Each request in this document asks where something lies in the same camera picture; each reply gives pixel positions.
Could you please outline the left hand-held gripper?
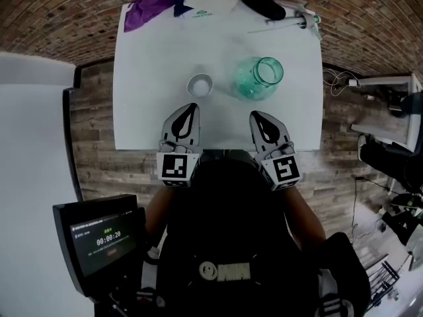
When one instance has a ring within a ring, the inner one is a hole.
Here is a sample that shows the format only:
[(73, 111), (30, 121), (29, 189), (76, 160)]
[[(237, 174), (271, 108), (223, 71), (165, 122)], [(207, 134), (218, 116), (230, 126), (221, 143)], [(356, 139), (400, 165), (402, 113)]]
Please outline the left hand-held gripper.
[(156, 154), (158, 179), (166, 187), (189, 188), (200, 163), (200, 107), (187, 104), (164, 122)]

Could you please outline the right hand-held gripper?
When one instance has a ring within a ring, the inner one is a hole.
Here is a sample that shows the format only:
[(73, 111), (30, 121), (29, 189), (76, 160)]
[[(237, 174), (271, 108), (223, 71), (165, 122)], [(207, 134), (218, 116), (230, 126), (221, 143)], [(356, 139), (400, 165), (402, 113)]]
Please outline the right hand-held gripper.
[(272, 151), (258, 153), (254, 158), (270, 189), (277, 191), (296, 185), (301, 175), (287, 127), (274, 116), (256, 110), (250, 113), (249, 123), (257, 151), (266, 151), (268, 147), (284, 143)]

